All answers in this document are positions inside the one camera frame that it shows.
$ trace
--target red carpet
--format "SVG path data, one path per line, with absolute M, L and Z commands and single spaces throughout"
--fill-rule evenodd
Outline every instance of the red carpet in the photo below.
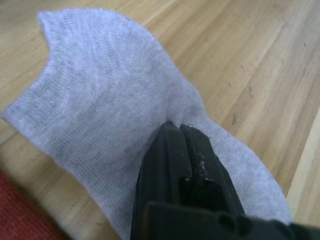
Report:
M 64 240 L 1 171 L 0 240 Z

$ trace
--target gray sock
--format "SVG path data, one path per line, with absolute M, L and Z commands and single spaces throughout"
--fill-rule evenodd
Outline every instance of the gray sock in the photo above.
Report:
M 246 214 L 292 220 L 267 168 L 207 117 L 195 87 L 145 28 L 102 9 L 40 12 L 38 20 L 48 62 L 2 117 L 86 187 L 122 239 L 142 158 L 167 121 L 210 137 Z

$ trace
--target sock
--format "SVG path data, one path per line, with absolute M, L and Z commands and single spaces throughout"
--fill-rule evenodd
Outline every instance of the sock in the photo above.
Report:
M 210 137 L 247 215 L 292 221 L 267 168 L 207 117 L 196 88 L 145 28 L 102 9 L 40 12 L 38 21 L 46 67 L 2 117 L 86 187 L 122 239 L 130 238 L 142 159 L 167 121 Z
M 0 171 L 0 239 L 64 240 Z

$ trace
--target black plastic object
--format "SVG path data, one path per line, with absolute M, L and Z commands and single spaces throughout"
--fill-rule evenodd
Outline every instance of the black plastic object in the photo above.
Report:
M 131 240 L 315 240 L 311 227 L 248 218 L 209 138 L 164 123 L 136 183 Z

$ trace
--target wood grain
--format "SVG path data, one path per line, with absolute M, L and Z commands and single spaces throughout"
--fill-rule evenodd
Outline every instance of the wood grain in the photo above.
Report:
M 270 169 L 296 221 L 320 226 L 320 1 L 1 1 L 1 111 L 45 66 L 37 11 L 80 7 L 114 9 L 151 31 L 208 115 Z M 3 120 L 0 144 L 1 170 L 71 238 L 119 239 L 86 190 Z

